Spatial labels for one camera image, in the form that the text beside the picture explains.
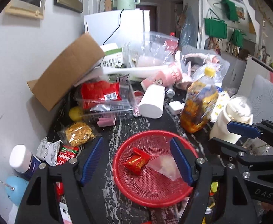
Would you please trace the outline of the blue round gadget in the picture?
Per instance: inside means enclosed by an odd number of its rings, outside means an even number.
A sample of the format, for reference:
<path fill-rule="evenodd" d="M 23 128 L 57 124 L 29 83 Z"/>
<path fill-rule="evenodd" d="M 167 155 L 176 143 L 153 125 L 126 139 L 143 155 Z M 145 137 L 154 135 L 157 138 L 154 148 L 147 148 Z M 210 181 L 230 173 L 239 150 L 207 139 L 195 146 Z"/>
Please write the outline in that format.
<path fill-rule="evenodd" d="M 11 202 L 19 206 L 29 182 L 18 176 L 10 176 L 6 181 L 0 180 L 0 183 L 5 186 L 6 194 Z"/>

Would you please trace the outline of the white fridge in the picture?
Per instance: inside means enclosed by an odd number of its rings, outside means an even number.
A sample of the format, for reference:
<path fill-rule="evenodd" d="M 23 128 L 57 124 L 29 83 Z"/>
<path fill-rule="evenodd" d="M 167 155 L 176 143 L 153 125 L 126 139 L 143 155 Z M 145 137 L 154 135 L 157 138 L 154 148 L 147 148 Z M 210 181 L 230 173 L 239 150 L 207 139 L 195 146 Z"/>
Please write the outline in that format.
<path fill-rule="evenodd" d="M 150 11 L 116 10 L 84 16 L 84 28 L 98 45 L 141 42 L 150 32 Z"/>

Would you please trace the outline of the white lid blue jar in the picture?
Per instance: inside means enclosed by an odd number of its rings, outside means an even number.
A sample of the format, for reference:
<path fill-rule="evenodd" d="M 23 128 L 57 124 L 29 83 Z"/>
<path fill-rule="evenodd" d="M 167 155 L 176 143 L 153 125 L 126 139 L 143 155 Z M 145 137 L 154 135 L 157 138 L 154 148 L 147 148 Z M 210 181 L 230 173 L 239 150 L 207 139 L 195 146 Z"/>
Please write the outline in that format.
<path fill-rule="evenodd" d="M 9 165 L 18 173 L 32 176 L 41 161 L 25 145 L 16 145 L 13 147 Z"/>

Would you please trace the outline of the white tissue roll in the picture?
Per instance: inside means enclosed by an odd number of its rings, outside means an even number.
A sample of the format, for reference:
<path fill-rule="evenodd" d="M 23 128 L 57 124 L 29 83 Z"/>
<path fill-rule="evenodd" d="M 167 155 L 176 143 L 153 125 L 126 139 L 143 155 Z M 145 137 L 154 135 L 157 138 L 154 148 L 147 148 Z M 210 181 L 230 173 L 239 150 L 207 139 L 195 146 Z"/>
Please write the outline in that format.
<path fill-rule="evenodd" d="M 163 114 L 164 99 L 165 87 L 150 85 L 138 105 L 141 116 L 152 119 L 160 118 Z"/>

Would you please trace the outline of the cream lidded pot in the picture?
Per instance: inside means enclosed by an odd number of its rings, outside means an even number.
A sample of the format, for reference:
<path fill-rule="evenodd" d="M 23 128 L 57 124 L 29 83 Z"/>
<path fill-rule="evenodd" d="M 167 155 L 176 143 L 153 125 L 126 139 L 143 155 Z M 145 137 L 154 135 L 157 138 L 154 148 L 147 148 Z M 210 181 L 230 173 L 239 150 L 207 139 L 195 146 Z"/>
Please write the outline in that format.
<path fill-rule="evenodd" d="M 228 131 L 227 125 L 231 121 L 253 124 L 251 103 L 245 96 L 234 95 L 230 98 L 213 125 L 209 138 L 216 137 L 235 144 L 241 136 Z"/>

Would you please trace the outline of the red bag in clear box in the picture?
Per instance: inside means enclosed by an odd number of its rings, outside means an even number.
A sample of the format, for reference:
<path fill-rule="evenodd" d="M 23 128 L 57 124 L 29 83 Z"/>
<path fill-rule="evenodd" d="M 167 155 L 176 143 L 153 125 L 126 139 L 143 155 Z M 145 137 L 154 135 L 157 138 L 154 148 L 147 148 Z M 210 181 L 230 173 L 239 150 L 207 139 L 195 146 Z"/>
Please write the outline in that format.
<path fill-rule="evenodd" d="M 121 101 L 120 84 L 107 81 L 83 83 L 80 88 L 83 109 L 88 110 L 100 102 Z"/>

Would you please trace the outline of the iced tea bottle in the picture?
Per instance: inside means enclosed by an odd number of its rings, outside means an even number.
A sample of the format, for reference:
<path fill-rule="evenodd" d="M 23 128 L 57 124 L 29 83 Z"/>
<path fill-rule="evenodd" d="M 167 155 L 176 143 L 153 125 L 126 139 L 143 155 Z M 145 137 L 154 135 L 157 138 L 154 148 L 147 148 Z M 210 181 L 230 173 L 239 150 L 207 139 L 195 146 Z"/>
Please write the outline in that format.
<path fill-rule="evenodd" d="M 188 88 L 180 124 L 189 133 L 195 133 L 202 129 L 211 117 L 218 98 L 214 76 L 215 69 L 206 67 L 204 75 Z"/>

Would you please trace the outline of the pink paper cup stack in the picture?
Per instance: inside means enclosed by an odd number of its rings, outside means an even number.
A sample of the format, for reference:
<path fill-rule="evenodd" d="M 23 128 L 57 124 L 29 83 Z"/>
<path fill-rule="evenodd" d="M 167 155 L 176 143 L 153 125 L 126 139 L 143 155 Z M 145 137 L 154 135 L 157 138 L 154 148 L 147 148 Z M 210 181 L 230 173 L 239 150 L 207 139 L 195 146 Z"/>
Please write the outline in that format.
<path fill-rule="evenodd" d="M 141 82 L 141 87 L 143 88 L 144 91 L 146 91 L 147 88 L 152 84 L 160 85 L 166 88 L 181 80 L 182 80 L 181 65 L 178 63 L 172 63 L 170 65 L 165 66 L 164 69 L 161 69 L 153 76 L 144 79 Z"/>

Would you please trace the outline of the clear zip bag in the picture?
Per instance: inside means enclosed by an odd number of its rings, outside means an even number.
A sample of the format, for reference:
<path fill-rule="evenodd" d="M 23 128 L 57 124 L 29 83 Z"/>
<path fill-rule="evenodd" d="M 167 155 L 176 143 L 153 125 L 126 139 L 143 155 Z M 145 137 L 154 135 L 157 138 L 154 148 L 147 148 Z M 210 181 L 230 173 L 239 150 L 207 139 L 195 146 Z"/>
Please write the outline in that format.
<path fill-rule="evenodd" d="M 172 181 L 181 178 L 176 162 L 172 156 L 161 155 L 155 157 L 153 160 L 148 162 L 147 166 L 154 171 L 166 176 Z"/>

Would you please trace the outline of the red long snack packet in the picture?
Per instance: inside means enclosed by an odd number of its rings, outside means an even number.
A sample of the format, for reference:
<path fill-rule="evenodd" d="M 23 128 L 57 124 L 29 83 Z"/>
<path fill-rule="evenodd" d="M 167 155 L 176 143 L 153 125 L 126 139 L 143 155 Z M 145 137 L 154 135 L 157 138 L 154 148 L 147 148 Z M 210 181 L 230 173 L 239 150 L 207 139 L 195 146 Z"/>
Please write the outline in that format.
<path fill-rule="evenodd" d="M 69 159 L 76 157 L 78 151 L 79 151 L 79 147 L 63 145 L 57 157 L 57 165 L 63 165 Z M 60 182 L 56 183 L 56 191 L 57 191 L 57 198 L 60 199 L 60 197 L 64 194 L 63 183 L 60 183 Z"/>

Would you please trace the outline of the green tote bag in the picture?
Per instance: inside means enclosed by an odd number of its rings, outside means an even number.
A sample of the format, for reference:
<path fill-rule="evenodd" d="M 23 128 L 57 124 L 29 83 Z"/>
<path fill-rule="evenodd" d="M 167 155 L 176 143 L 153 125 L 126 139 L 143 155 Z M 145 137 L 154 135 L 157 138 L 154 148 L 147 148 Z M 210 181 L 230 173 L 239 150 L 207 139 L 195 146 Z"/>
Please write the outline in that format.
<path fill-rule="evenodd" d="M 227 24 L 212 9 L 208 9 L 208 12 L 210 17 L 204 19 L 205 34 L 213 38 L 226 39 Z"/>

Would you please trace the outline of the yellow snack in clear bag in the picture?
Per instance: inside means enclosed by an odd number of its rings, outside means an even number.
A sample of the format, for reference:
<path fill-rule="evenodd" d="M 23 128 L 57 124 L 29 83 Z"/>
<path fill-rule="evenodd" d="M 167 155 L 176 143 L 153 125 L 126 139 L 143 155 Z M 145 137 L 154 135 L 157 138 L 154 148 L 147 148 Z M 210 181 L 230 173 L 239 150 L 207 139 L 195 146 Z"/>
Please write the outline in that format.
<path fill-rule="evenodd" d="M 65 145 L 71 147 L 79 147 L 96 137 L 95 131 L 84 121 L 74 122 L 57 134 Z"/>

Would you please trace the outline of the cardboard box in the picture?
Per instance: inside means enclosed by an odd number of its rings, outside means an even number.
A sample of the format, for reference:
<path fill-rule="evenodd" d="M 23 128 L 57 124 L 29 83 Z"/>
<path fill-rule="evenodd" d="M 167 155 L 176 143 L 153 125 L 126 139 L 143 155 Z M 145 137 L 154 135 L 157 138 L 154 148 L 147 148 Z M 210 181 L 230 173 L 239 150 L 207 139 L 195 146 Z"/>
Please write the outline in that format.
<path fill-rule="evenodd" d="M 50 111 L 104 56 L 96 41 L 85 33 L 63 50 L 39 79 L 28 81 L 27 85 L 42 106 Z"/>

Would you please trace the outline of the red plastic basket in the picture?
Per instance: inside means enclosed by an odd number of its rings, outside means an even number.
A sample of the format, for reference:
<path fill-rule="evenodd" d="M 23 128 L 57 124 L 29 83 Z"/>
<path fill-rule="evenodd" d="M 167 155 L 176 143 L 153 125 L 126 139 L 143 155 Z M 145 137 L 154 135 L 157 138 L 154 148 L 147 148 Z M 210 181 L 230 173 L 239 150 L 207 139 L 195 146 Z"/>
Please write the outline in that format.
<path fill-rule="evenodd" d="M 120 192 L 136 204 L 149 208 L 174 205 L 189 196 L 192 188 L 182 178 L 172 181 L 148 164 L 141 169 L 140 175 L 133 174 L 124 163 L 133 156 L 136 147 L 154 160 L 160 155 L 172 156 L 170 140 L 179 138 L 186 149 L 198 157 L 195 148 L 185 138 L 164 130 L 148 130 L 127 139 L 119 148 L 113 160 L 113 177 Z"/>

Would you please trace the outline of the small red candy packet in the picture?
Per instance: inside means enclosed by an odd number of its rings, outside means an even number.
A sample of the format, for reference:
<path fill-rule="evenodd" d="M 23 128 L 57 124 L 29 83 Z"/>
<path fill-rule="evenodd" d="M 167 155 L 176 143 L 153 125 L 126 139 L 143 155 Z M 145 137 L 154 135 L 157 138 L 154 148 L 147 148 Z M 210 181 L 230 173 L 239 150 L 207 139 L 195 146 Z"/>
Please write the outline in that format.
<path fill-rule="evenodd" d="M 150 155 L 146 152 L 133 147 L 133 156 L 123 163 L 123 165 L 134 175 L 139 176 L 141 174 L 142 168 L 149 162 Z"/>

